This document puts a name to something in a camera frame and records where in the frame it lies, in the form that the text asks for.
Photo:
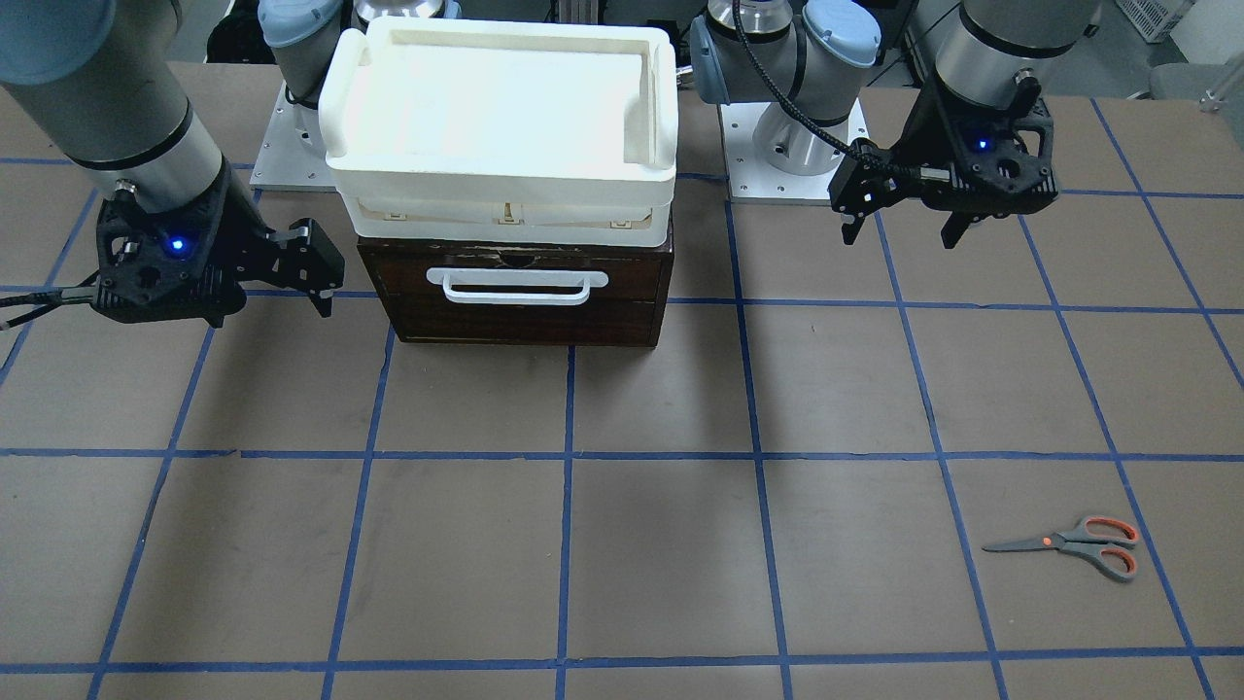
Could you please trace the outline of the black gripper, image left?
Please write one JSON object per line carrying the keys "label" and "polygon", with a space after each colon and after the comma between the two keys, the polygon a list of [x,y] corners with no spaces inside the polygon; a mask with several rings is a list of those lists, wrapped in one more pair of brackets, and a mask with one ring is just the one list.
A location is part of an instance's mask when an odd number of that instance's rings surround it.
{"label": "black gripper, image left", "polygon": [[96,226],[100,279],[90,306],[136,325],[202,318],[221,328],[243,310],[243,282],[302,291],[320,318],[332,315],[345,257],[315,219],[289,230],[262,223],[226,162],[205,191],[167,213],[139,201],[137,182],[119,179]]}

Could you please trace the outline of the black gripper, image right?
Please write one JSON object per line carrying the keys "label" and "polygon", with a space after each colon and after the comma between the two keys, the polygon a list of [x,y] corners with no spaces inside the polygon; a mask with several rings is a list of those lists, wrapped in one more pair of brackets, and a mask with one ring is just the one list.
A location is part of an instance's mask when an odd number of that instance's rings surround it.
{"label": "black gripper, image right", "polygon": [[829,187],[843,213],[843,242],[853,245],[866,214],[904,198],[950,213],[939,230],[954,249],[983,216],[1033,214],[1057,199],[1052,116],[1030,71],[1003,81],[1000,108],[974,104],[938,77],[927,81],[903,133],[889,148],[853,140],[860,159],[841,164]]}

